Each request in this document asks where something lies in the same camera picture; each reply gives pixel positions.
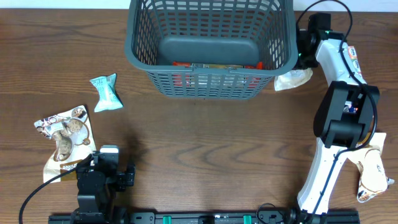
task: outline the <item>gray plastic basket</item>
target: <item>gray plastic basket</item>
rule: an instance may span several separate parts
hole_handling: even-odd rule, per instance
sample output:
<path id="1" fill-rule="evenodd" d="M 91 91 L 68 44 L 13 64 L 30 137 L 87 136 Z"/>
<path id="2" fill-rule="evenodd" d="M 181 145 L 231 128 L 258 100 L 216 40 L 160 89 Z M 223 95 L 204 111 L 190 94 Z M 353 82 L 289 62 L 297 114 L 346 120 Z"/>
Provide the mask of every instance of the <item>gray plastic basket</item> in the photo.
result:
<path id="1" fill-rule="evenodd" d="M 132 0 L 125 53 L 171 97 L 256 96 L 297 61 L 293 0 Z M 264 64 L 263 70 L 173 62 Z"/>

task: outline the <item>brown tabletop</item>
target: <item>brown tabletop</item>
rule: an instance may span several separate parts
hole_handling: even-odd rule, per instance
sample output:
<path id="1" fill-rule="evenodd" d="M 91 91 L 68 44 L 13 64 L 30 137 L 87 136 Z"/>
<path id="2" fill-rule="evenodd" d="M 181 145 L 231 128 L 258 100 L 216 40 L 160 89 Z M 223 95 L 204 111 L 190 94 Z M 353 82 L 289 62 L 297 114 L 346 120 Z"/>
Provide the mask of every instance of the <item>brown tabletop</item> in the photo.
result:
<path id="1" fill-rule="evenodd" d="M 78 105 L 88 108 L 97 149 L 116 144 L 135 158 L 136 184 L 119 194 L 120 205 L 176 212 L 294 203 L 314 157 L 322 70 L 293 90 L 275 92 L 271 82 L 246 101 L 170 99 L 124 56 L 126 20 L 127 10 L 0 10 L 0 222 L 17 222 L 55 150 L 34 121 Z M 345 13 L 333 13 L 334 30 L 347 24 Z M 354 13 L 348 40 L 366 81 L 381 91 L 382 159 L 398 180 L 398 14 Z M 89 80 L 112 73 L 124 108 L 94 113 L 98 93 Z M 358 203 L 358 179 L 347 161 L 330 208 L 357 209 L 362 223 L 398 222 L 398 185 Z M 75 181 L 48 185 L 29 202 L 25 223 L 73 211 L 76 194 Z"/>

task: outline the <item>light blue package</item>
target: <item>light blue package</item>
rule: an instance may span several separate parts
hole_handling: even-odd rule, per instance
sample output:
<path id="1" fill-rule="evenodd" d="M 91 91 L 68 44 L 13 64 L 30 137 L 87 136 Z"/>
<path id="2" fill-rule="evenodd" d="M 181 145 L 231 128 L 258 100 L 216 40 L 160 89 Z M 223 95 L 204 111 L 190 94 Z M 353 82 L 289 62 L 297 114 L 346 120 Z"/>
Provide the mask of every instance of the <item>light blue package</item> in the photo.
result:
<path id="1" fill-rule="evenodd" d="M 116 73 L 108 77 L 94 78 L 90 80 L 90 82 L 95 86 L 95 88 L 97 88 L 99 93 L 99 102 L 95 107 L 94 112 L 115 110 L 123 107 L 114 90 Z"/>

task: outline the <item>basket bottom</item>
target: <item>basket bottom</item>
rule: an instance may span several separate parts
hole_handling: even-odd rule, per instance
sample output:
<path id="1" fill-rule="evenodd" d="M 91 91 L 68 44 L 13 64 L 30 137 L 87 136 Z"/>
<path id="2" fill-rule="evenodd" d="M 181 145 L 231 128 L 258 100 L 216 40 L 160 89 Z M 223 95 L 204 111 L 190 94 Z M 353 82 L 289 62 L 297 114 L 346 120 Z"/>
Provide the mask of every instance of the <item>basket bottom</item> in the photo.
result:
<path id="1" fill-rule="evenodd" d="M 251 39 L 173 35 L 160 41 L 157 65 L 173 62 L 255 66 L 259 47 Z"/>

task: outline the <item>white wall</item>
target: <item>white wall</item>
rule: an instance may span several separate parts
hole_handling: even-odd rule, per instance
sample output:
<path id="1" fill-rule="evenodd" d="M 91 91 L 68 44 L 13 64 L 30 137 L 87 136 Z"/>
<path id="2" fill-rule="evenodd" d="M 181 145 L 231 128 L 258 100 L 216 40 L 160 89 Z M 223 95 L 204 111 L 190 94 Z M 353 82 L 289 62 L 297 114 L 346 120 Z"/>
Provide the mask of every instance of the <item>white wall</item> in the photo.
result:
<path id="1" fill-rule="evenodd" d="M 294 0 L 294 10 L 302 11 L 316 0 Z M 352 11 L 398 12 L 398 0 L 342 0 Z M 128 9 L 130 0 L 0 0 L 0 8 Z M 335 2 L 323 2 L 313 11 L 345 11 Z"/>

